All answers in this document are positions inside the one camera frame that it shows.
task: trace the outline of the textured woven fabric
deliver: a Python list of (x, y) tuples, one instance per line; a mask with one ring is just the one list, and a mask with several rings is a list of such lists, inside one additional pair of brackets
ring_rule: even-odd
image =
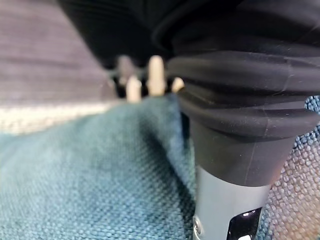
[[(319, 103), (310, 98), (307, 107), (319, 111)], [(192, 239), (195, 175), (187, 125), (168, 95), (43, 132), (2, 135), (0, 239)], [(257, 239), (317, 238), (319, 130), (297, 138)]]

